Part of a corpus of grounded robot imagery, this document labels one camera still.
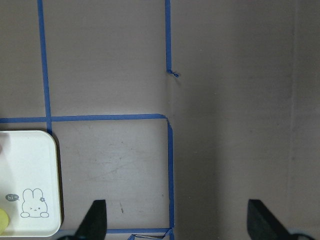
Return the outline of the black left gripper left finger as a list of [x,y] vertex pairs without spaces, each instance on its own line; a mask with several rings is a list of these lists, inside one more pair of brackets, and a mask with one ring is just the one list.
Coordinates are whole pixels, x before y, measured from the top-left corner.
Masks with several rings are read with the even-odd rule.
[[107,233],[106,200],[94,200],[74,234],[76,240],[104,240]]

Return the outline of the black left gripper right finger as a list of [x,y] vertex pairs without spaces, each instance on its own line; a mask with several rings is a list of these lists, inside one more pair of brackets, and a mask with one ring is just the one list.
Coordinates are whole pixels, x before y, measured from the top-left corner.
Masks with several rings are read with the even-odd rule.
[[249,199],[247,205],[247,232],[251,240],[294,240],[280,221],[261,200]]

